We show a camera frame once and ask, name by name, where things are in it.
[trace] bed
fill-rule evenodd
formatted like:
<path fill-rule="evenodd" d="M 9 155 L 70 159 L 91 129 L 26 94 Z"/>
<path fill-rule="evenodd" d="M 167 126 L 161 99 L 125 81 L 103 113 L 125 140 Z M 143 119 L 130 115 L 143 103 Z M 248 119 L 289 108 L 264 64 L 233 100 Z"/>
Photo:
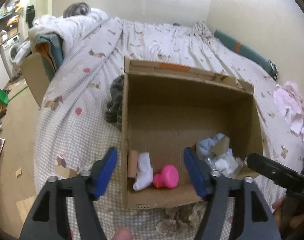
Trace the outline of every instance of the bed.
<path fill-rule="evenodd" d="M 187 65 L 252 83 L 264 155 L 295 171 L 302 170 L 304 143 L 291 132 L 273 102 L 276 82 L 262 67 L 227 49 L 204 22 L 197 22 L 193 27 L 152 25 L 101 13 L 86 31 L 78 28 L 73 30 L 74 40 L 69 46 L 64 45 L 68 42 L 65 34 L 49 28 L 63 38 L 64 61 L 42 101 L 34 147 L 37 192 L 49 176 L 55 175 L 57 157 L 63 156 L 68 168 L 82 171 L 101 159 L 110 146 L 120 149 L 120 131 L 105 121 L 104 112 L 110 99 L 110 85 L 123 73 L 124 57 Z M 44 28 L 31 33 L 36 37 L 44 33 Z M 48 107 L 47 102 L 57 98 L 60 98 L 57 106 Z M 165 217 L 164 210 L 122 207 L 120 161 L 119 158 L 106 194 L 94 203 L 107 238 L 113 237 L 116 228 L 126 227 L 134 239 L 173 239 L 156 232 L 157 223 Z M 263 176 L 257 177 L 256 183 L 269 205 L 285 192 Z M 68 198 L 67 204 L 73 239 L 78 240 L 73 199 Z M 228 239 L 228 218 L 232 215 L 233 198 L 230 198 L 221 239 Z M 195 233 L 196 230 L 189 231 L 185 239 L 193 239 Z"/>

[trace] floor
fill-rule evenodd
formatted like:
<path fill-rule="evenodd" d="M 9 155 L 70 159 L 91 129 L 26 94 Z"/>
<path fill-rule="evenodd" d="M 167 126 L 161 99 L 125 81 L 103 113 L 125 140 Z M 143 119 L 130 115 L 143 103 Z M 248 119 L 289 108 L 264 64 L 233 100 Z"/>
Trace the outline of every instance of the floor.
<path fill-rule="evenodd" d="M 26 85 L 22 80 L 11 85 L 9 98 Z M 40 111 L 27 88 L 16 96 L 7 107 L 2 118 L 5 145 L 0 158 L 0 226 L 19 237 L 23 226 L 16 202 L 35 196 L 33 146 Z M 21 168 L 22 174 L 16 177 Z"/>

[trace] finger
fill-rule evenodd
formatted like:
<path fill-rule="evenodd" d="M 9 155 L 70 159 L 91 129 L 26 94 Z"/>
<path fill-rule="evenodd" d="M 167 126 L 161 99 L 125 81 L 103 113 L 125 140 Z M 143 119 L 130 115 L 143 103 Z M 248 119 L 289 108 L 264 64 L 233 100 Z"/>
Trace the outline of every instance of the finger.
<path fill-rule="evenodd" d="M 291 227 L 292 229 L 295 229 L 298 226 L 300 226 L 303 221 L 304 221 L 304 213 L 293 217 L 290 221 L 289 227 Z"/>
<path fill-rule="evenodd" d="M 281 214 L 282 214 L 282 209 L 279 208 L 276 210 L 276 212 L 274 213 L 274 221 L 277 224 L 278 229 L 281 228 Z"/>
<path fill-rule="evenodd" d="M 126 228 L 119 229 L 112 240 L 132 240 L 131 232 Z"/>
<path fill-rule="evenodd" d="M 274 202 L 274 203 L 272 204 L 272 208 L 273 208 L 273 209 L 281 208 L 281 207 L 283 206 L 283 200 L 284 200 L 284 197 L 279 198 L 276 202 Z"/>

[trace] pink toy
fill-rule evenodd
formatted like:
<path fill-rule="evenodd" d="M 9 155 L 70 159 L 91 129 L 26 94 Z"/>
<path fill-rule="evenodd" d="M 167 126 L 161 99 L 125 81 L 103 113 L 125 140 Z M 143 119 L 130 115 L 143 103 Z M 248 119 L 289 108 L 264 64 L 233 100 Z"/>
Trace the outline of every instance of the pink toy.
<path fill-rule="evenodd" d="M 173 165 L 165 165 L 161 173 L 156 174 L 153 178 L 153 184 L 157 188 L 175 188 L 178 182 L 179 173 Z"/>

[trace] cardboard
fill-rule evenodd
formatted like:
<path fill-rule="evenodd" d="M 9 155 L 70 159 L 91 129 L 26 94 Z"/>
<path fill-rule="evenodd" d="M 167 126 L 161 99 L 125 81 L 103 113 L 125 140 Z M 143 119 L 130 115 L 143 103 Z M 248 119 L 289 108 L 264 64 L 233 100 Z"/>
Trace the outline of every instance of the cardboard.
<path fill-rule="evenodd" d="M 41 107 L 43 97 L 50 84 L 41 55 L 37 52 L 26 57 L 20 69 L 36 103 Z"/>
<path fill-rule="evenodd" d="M 10 30 L 7 32 L 7 34 L 8 34 L 8 37 L 12 37 L 12 36 L 18 34 L 18 28 L 15 27 L 15 28 L 10 29 Z"/>
<path fill-rule="evenodd" d="M 36 196 L 32 196 L 16 202 L 18 213 L 20 215 L 20 218 L 22 219 L 23 224 L 25 223 L 27 215 L 29 214 L 29 211 L 31 210 L 35 200 Z"/>
<path fill-rule="evenodd" d="M 127 177 L 135 179 L 137 173 L 138 151 L 130 150 L 127 160 Z"/>
<path fill-rule="evenodd" d="M 121 168 L 123 200 L 128 209 L 171 208 L 200 201 L 183 163 L 183 150 L 224 133 L 235 156 L 263 153 L 251 84 L 234 77 L 187 66 L 124 60 Z M 127 177 L 129 150 L 149 152 L 157 174 L 167 165 L 179 172 L 174 189 L 135 192 Z M 239 178 L 258 174 L 244 168 Z"/>
<path fill-rule="evenodd" d="M 220 157 L 222 154 L 228 151 L 229 144 L 230 138 L 228 136 L 224 136 L 210 149 L 211 155 Z"/>
<path fill-rule="evenodd" d="M 55 166 L 54 170 L 57 175 L 62 176 L 66 179 L 73 178 L 78 175 L 78 171 L 75 171 L 73 169 L 66 167 L 66 162 L 65 162 L 64 158 L 57 157 L 56 162 L 57 162 L 57 165 Z"/>
<path fill-rule="evenodd" d="M 22 169 L 19 168 L 17 171 L 16 171 L 16 177 L 20 176 L 22 174 Z"/>

